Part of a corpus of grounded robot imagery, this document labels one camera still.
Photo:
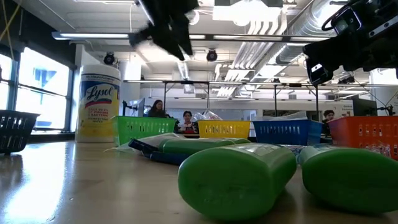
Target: glass window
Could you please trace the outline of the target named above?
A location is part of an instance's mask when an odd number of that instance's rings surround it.
[[[11,58],[0,55],[0,67],[1,67],[1,78],[5,80],[10,80],[11,77],[11,68],[12,68],[12,60]]]
[[[29,48],[21,54],[19,83],[66,96],[69,68]]]
[[[0,83],[0,110],[7,109],[8,85]]]
[[[62,96],[52,96],[19,88],[16,110],[40,114],[36,121],[36,128],[63,129],[67,100]]]

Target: blue basket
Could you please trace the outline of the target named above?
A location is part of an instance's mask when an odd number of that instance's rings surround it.
[[[309,146],[319,144],[322,125],[316,121],[253,121],[257,142]]]

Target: wooden table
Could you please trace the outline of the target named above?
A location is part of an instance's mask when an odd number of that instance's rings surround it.
[[[56,142],[0,155],[0,223],[216,223],[181,199],[177,166],[104,152],[109,147]],[[307,193],[298,170],[274,209],[245,223],[398,223],[398,212],[365,217],[334,211]]]

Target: bottle label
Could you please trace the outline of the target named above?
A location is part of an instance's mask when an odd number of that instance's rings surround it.
[[[119,114],[120,79],[83,74],[80,82],[78,132],[85,136],[112,136],[110,119]]]

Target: black basket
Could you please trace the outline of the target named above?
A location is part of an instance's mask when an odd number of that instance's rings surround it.
[[[0,154],[22,151],[39,114],[0,110]]]

